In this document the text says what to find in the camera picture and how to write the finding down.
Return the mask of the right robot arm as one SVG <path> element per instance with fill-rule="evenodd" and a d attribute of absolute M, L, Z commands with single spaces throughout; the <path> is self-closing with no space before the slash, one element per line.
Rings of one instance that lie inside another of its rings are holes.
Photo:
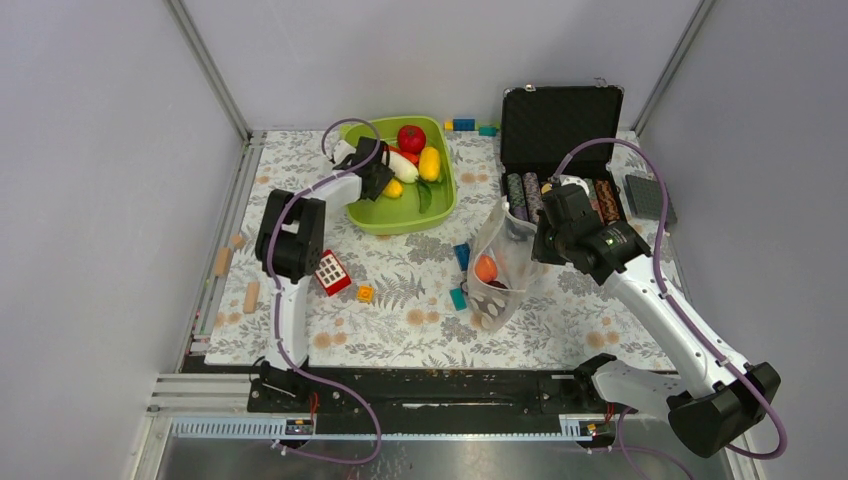
<path fill-rule="evenodd" d="M 602 222 L 578 185 L 541 196 L 532 258 L 571 265 L 622 302 L 678 374 L 638 369 L 610 354 L 575 368 L 575 402 L 597 412 L 608 403 L 666 421 L 693 454 L 709 458 L 773 413 L 781 377 L 767 362 L 752 364 L 680 298 L 647 243 L 625 221 Z"/>

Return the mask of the yellow toy lemon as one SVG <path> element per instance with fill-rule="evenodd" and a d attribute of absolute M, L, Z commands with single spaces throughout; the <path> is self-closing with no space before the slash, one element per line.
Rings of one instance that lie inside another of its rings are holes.
<path fill-rule="evenodd" d="M 432 146 L 424 147 L 419 154 L 419 178 L 428 183 L 438 182 L 441 178 L 441 154 Z"/>

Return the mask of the clear zip top bag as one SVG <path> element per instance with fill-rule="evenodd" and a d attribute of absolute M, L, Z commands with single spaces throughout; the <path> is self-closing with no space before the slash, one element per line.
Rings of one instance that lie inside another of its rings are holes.
<path fill-rule="evenodd" d="M 510 212 L 510 204 L 501 198 L 483 222 L 471 244 L 467 273 L 467 295 L 472 312 L 479 317 L 483 329 L 495 332 L 516 313 L 529 287 L 542 274 L 542 266 L 531 258 L 537 227 Z M 481 254 L 491 256 L 498 267 L 497 281 L 512 292 L 492 295 L 486 283 L 474 274 Z"/>

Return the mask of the white toy radish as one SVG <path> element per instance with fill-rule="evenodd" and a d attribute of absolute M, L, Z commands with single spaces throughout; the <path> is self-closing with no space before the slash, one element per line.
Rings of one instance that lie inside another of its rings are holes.
<path fill-rule="evenodd" d="M 392 170 L 394 177 L 402 183 L 412 184 L 419 179 L 417 166 L 398 152 L 388 151 L 387 166 Z"/>

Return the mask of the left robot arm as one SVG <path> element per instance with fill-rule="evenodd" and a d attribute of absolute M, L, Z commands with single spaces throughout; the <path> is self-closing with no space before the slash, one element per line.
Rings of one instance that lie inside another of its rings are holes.
<path fill-rule="evenodd" d="M 255 242 L 255 255 L 271 282 L 270 340 L 266 361 L 279 371 L 272 398 L 288 411 L 309 401 L 306 379 L 337 386 L 306 372 L 306 301 L 312 276 L 325 251 L 327 215 L 363 199 L 375 199 L 392 178 L 384 141 L 362 137 L 353 151 L 334 161 L 326 177 L 298 192 L 269 195 Z"/>

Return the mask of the orange toy peach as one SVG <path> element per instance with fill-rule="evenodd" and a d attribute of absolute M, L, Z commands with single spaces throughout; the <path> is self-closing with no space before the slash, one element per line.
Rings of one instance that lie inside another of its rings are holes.
<path fill-rule="evenodd" d="M 497 263 L 491 256 L 481 254 L 475 262 L 474 274 L 483 283 L 493 282 L 498 277 Z"/>

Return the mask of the dark purple mangosteen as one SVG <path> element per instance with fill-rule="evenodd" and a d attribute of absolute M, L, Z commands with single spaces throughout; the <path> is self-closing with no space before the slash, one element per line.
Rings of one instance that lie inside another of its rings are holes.
<path fill-rule="evenodd" d="M 497 280 L 487 282 L 486 286 L 492 295 L 506 296 L 512 292 L 505 284 Z"/>

